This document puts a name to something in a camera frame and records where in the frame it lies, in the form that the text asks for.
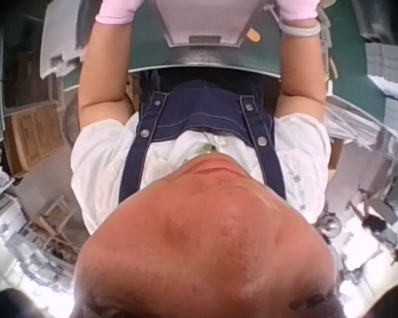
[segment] hand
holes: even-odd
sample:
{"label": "hand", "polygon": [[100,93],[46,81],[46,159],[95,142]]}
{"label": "hand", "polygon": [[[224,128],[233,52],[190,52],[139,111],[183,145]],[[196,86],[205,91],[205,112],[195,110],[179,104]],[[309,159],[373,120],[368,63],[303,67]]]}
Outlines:
{"label": "hand", "polygon": [[105,25],[131,23],[144,0],[103,0],[96,21]]}
{"label": "hand", "polygon": [[320,0],[277,0],[284,21],[315,19]]}

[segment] wooden crate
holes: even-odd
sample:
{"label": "wooden crate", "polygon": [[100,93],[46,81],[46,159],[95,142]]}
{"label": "wooden crate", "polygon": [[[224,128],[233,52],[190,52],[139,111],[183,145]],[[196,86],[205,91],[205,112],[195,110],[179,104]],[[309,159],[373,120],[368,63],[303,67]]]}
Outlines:
{"label": "wooden crate", "polygon": [[63,146],[56,105],[6,117],[5,152],[11,175],[21,178]]}

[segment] person in background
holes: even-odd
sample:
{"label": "person in background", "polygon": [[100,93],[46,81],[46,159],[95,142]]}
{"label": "person in background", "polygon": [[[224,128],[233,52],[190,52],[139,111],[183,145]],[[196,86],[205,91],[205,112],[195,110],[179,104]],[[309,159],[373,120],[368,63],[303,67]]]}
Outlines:
{"label": "person in background", "polygon": [[0,291],[0,318],[45,318],[43,312],[22,291]]}
{"label": "person in background", "polygon": [[362,221],[363,228],[368,230],[380,242],[383,249],[390,253],[392,257],[391,265],[394,265],[398,262],[398,235],[387,226],[385,220],[369,212],[371,194],[363,189],[360,192],[364,194],[364,214],[351,202],[349,202],[347,209],[351,208],[354,211]]}
{"label": "person in background", "polygon": [[132,115],[141,3],[103,1],[82,67],[72,187],[92,235],[72,317],[344,317],[312,226],[330,157],[319,1],[279,1],[275,118],[255,76],[200,68],[157,72]]}
{"label": "person in background", "polygon": [[363,318],[398,318],[398,285],[376,301]]}

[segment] wristband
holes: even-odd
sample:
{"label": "wristband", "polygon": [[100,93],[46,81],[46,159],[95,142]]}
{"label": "wristband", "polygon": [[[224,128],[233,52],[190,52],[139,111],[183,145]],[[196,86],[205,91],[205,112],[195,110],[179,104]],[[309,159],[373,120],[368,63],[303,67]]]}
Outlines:
{"label": "wristband", "polygon": [[283,33],[301,38],[315,36],[321,32],[321,24],[318,21],[317,24],[312,28],[297,28],[295,26],[286,25],[282,20],[280,20],[279,27]]}

